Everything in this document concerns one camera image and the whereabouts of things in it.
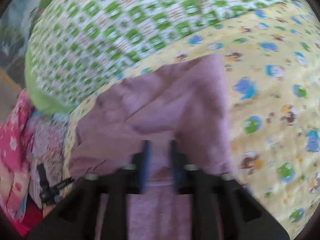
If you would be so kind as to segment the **mauve knit sweater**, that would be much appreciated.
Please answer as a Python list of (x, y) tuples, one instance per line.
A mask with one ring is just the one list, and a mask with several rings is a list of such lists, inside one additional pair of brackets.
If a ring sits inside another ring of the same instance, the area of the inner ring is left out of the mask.
[(227, 93), (219, 55), (164, 65), (116, 83), (78, 121), (68, 169), (101, 176), (151, 142), (146, 193), (129, 196), (129, 239), (189, 239), (190, 199), (174, 192), (170, 142), (209, 174), (232, 171)]

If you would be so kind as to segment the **red cloth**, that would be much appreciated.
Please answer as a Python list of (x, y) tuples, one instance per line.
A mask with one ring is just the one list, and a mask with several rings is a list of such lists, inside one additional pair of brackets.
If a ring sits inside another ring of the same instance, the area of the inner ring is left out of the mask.
[(43, 212), (37, 207), (31, 198), (27, 199), (24, 218), (21, 222), (12, 222), (17, 233), (24, 237), (43, 219)]

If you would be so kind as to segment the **pink floral blanket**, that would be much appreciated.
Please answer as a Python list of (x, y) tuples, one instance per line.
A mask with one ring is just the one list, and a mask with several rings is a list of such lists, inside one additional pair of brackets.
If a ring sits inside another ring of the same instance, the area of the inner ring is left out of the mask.
[(30, 181), (26, 152), (33, 139), (27, 122), (33, 111), (28, 92), (23, 90), (14, 109), (1, 124), (1, 209), (16, 223), (23, 220), (26, 210)]

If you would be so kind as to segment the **grey pink floral cloth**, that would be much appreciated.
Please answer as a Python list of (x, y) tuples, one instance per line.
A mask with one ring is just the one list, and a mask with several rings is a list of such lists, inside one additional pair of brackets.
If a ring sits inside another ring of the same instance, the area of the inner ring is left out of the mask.
[(30, 164), (29, 195), (39, 209), (43, 209), (43, 206), (39, 197), (41, 187), (37, 166), (44, 165), (50, 186), (62, 180), (68, 121), (68, 115), (44, 115), (38, 111), (28, 121), (34, 132), (31, 152), (27, 154)]

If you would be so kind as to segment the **yellow cartoon bear bedsheet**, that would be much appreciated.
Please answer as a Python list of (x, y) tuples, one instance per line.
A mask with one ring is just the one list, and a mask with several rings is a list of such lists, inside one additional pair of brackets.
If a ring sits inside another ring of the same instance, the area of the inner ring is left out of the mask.
[(294, 239), (319, 216), (319, 21), (299, 2), (248, 12), (149, 55), (112, 83), (209, 54), (222, 59), (236, 174)]

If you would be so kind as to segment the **green white checked quilt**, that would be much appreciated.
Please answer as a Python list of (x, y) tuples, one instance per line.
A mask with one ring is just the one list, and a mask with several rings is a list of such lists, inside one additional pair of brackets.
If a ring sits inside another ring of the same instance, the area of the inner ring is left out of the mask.
[(68, 114), (151, 53), (223, 20), (298, 0), (51, 0), (35, 23), (25, 84), (36, 109)]

